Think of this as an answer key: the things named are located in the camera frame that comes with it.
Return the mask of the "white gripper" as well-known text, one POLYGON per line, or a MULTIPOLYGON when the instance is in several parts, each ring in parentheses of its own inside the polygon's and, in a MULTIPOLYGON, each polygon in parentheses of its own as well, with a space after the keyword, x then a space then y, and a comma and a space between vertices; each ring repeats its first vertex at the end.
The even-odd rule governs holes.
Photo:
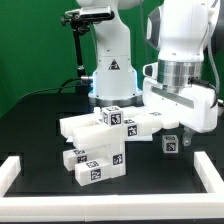
POLYGON ((182 136, 184 146, 191 145, 196 132, 210 132, 217 126, 218 106, 215 91, 210 88, 192 84, 174 94, 162 90, 161 84, 146 77, 143 81, 143 103, 186 126, 182 136))

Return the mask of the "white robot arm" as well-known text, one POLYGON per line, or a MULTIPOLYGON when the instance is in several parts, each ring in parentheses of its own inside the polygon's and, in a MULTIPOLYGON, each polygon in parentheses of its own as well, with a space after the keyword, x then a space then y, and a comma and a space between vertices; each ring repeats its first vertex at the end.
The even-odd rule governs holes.
MULTIPOLYGON (((92 18, 111 12, 114 18, 95 26, 98 62, 89 97, 107 105, 127 101, 137 93, 137 76, 130 59, 130 32, 118 11, 140 0, 77 0, 79 16, 92 18)), ((152 74, 143 80, 143 106, 132 111, 137 135, 147 137, 179 125, 199 132, 217 126, 217 89, 199 84, 203 50, 213 34, 220 0, 164 0, 148 17, 147 39, 159 50, 152 74)))

